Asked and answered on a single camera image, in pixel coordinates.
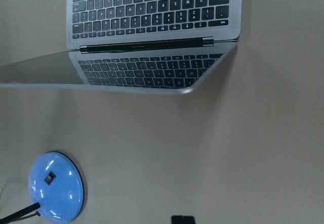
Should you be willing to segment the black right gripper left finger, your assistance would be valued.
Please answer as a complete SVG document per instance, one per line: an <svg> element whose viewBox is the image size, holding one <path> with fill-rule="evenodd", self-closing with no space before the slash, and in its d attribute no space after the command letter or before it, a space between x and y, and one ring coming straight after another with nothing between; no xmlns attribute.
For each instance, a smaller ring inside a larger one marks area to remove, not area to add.
<svg viewBox="0 0 324 224"><path fill-rule="evenodd" d="M183 216L182 215L173 215L171 217L171 224L183 224Z"/></svg>

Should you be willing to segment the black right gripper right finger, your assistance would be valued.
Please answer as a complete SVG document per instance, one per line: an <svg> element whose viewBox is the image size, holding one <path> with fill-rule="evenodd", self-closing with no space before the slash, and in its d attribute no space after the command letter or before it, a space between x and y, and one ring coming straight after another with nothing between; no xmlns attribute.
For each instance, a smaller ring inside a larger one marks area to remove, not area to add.
<svg viewBox="0 0 324 224"><path fill-rule="evenodd" d="M195 224L194 216L183 216L183 224Z"/></svg>

